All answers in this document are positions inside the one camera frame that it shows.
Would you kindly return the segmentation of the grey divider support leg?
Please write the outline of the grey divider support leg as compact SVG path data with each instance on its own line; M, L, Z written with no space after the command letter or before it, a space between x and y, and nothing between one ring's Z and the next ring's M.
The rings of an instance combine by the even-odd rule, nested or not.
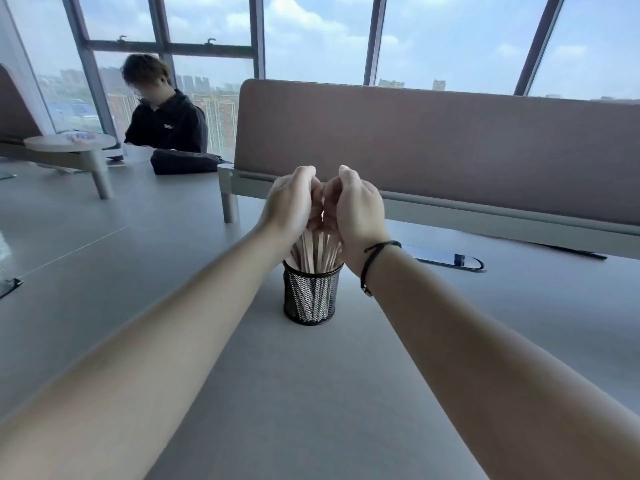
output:
M235 225L239 222L239 206L237 195L234 193L234 165L232 163L218 165L218 181L224 222Z

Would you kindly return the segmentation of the dark window frame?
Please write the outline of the dark window frame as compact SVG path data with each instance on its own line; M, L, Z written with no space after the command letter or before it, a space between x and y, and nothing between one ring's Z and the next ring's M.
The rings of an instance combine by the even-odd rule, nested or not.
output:
M514 96L529 95L564 1L547 0L517 80L513 92ZM177 86L174 55L251 60L254 78L266 78L264 0L248 0L251 40L249 46L219 45L214 42L213 38L203 44L172 42L164 0L147 0L154 35L153 41L128 41L126 36L121 36L116 40L91 39L84 21L80 0L61 0L61 2L67 15L101 127L105 133L114 138L117 138L118 133L109 108L107 90L100 78L95 58L96 52L157 54L168 65L174 87Z

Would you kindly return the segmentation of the person's right forearm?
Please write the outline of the person's right forearm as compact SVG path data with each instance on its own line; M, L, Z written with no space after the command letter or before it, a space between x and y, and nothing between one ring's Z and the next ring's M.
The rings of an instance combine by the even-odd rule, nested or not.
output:
M361 284L490 480L640 480L640 416L398 242L374 248Z

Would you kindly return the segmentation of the black mesh pen cup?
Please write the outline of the black mesh pen cup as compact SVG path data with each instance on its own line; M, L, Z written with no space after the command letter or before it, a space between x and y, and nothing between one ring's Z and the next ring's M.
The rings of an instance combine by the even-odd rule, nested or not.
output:
M327 273L305 273L290 266L287 261L282 264L285 316L304 326L316 326L331 320L344 264Z

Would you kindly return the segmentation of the bundle of wooden sticks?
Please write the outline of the bundle of wooden sticks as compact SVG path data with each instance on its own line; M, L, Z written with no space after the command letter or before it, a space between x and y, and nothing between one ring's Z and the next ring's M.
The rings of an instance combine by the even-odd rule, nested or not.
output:
M334 233L305 230L284 263L301 273L332 273L344 264L342 243Z

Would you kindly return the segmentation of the person's left hand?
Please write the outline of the person's left hand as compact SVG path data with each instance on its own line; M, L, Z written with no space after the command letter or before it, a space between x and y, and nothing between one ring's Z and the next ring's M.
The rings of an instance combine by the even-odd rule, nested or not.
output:
M300 167L277 179L271 187L257 229L261 235L288 249L306 230L301 197Z

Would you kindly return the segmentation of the person's left forearm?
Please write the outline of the person's left forearm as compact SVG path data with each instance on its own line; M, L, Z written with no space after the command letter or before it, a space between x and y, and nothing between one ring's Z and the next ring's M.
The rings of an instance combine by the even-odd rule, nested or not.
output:
M257 225L0 425L0 480L142 480L302 233Z

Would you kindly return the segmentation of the dark smartphone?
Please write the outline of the dark smartphone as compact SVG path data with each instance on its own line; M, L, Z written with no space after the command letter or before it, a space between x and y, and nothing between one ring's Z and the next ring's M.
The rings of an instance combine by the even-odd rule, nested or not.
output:
M423 264L459 269L473 273L482 273L486 270L485 265L481 260L469 255L415 246L404 246L403 249L414 259Z

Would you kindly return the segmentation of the black bag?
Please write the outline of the black bag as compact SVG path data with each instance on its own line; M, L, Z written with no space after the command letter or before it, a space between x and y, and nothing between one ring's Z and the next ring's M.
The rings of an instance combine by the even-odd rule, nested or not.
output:
M231 164L212 153L191 153L178 150L155 150L150 157L154 174L159 176L216 173L218 166Z

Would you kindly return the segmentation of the brown fabric desk divider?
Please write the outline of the brown fabric desk divider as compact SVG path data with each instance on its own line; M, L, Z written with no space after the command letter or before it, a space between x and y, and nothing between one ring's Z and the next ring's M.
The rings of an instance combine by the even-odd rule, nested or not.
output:
M43 136L12 72L0 64L0 144L24 145L30 137Z
M251 79L234 190L314 166L388 219L640 260L640 104Z

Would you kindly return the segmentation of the beige round desk stand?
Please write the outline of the beige round desk stand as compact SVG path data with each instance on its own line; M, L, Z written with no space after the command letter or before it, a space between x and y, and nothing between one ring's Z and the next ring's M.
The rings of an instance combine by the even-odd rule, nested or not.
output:
M102 200L113 197L108 166L103 151L117 144L107 134L73 131L26 138L27 161L53 167L89 172Z

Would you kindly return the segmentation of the person's right hand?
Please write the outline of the person's right hand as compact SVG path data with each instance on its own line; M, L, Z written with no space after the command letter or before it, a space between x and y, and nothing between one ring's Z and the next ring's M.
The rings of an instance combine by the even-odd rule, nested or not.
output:
M350 236L337 236L342 243L344 263L352 273L360 276L374 248L390 241L391 238L387 231L385 208L380 192L372 183L362 179L358 172L353 217L353 233Z

